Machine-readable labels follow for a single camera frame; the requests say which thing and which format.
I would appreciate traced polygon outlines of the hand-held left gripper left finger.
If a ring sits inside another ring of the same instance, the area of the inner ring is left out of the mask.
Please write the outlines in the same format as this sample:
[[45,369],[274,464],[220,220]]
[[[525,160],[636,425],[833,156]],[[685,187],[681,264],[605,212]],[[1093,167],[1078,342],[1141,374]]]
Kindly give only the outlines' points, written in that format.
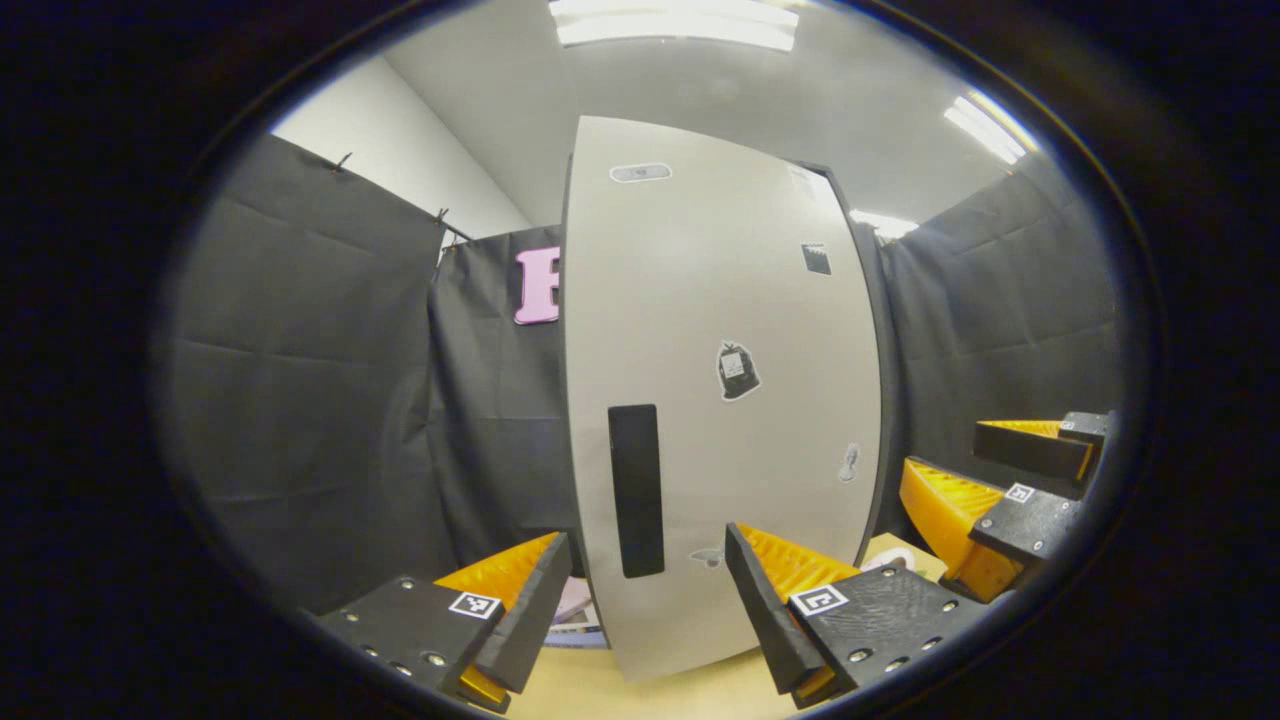
[[504,714],[525,691],[572,569],[552,532],[438,579],[401,574],[315,626],[413,697]]

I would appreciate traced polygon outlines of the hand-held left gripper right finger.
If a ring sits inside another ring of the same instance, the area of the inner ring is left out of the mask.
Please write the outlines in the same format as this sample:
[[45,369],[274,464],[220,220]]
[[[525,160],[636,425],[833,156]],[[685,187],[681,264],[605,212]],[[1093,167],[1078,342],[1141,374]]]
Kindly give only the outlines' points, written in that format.
[[860,571],[736,521],[724,528],[724,565],[776,689],[799,710],[883,684],[987,614],[910,569]]

